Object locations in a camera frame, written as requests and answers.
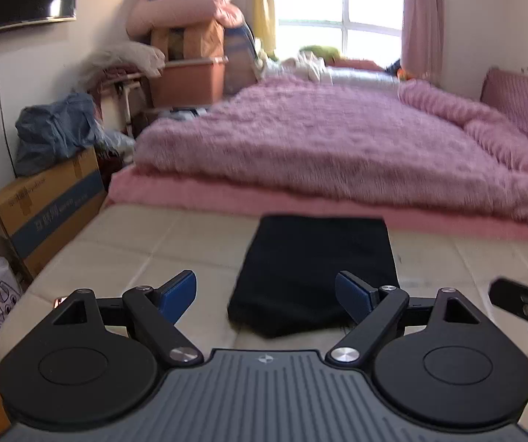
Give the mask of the black pants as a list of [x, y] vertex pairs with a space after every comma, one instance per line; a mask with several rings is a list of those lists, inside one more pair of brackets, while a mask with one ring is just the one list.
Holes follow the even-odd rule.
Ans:
[[266, 215], [242, 263], [228, 318], [265, 338], [347, 327], [352, 318], [335, 290], [341, 271], [376, 288], [399, 285], [381, 218]]

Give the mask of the pink mattress sheet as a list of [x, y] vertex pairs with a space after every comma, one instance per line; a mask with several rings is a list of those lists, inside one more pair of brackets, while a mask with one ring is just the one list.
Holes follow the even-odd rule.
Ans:
[[420, 208], [364, 206], [354, 201], [308, 197], [283, 190], [238, 186], [218, 180], [170, 175], [142, 175], [133, 165], [114, 173], [109, 204], [141, 204], [219, 214], [262, 217], [300, 214], [309, 217], [382, 218], [391, 229], [436, 235], [528, 241], [528, 225], [502, 218], [426, 211]]

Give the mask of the large cardboard box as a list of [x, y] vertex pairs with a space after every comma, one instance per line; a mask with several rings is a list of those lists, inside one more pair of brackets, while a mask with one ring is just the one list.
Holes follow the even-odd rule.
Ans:
[[90, 148], [0, 190], [0, 256], [28, 278], [99, 213], [106, 192], [95, 150]]

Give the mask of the pink fluffy blanket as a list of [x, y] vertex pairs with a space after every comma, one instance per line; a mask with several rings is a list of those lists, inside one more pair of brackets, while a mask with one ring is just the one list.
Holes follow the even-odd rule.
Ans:
[[144, 173], [528, 225], [528, 139], [422, 80], [380, 91], [270, 78], [202, 117], [154, 122], [134, 160]]

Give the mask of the blue denim clothes pile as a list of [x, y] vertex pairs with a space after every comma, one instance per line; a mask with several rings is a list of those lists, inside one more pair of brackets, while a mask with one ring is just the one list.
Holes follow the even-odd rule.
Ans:
[[103, 132], [94, 110], [87, 93], [70, 93], [52, 104], [24, 108], [15, 124], [17, 176], [34, 176], [100, 144]]

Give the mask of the orange plastic storage bin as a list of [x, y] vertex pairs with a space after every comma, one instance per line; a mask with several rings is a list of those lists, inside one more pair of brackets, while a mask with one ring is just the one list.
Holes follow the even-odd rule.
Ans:
[[223, 99], [228, 58], [186, 59], [168, 62], [161, 76], [149, 80], [155, 107], [203, 107]]

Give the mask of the pink curtain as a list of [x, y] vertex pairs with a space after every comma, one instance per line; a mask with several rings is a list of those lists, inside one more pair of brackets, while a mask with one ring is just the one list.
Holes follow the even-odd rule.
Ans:
[[402, 68], [415, 78], [439, 84], [444, 33], [444, 0], [404, 0]]

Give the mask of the white fluffy clothes pile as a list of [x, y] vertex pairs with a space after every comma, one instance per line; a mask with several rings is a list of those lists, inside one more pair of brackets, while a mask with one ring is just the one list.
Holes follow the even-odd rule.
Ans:
[[158, 48], [134, 41], [124, 41], [90, 53], [81, 63], [76, 86], [82, 90], [95, 87], [106, 70], [132, 69], [149, 78], [157, 78], [166, 65], [166, 55]]

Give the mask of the brown cardboard box on bin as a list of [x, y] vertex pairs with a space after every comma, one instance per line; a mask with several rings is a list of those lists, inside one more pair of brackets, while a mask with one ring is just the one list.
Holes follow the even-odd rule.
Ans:
[[211, 20], [186, 28], [157, 28], [151, 45], [161, 50], [166, 62], [217, 58], [224, 55], [224, 27]]

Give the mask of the pink bundled bedding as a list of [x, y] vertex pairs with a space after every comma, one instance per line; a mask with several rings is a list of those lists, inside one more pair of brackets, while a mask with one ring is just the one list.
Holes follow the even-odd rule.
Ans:
[[185, 28], [211, 20], [224, 28], [245, 23], [243, 12], [232, 0], [134, 0], [125, 29], [137, 40], [156, 28]]

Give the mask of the yellow curtain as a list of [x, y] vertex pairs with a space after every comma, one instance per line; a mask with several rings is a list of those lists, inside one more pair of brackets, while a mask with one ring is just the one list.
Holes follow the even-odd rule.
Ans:
[[253, 31], [262, 49], [271, 55], [276, 49], [275, 0], [254, 0]]

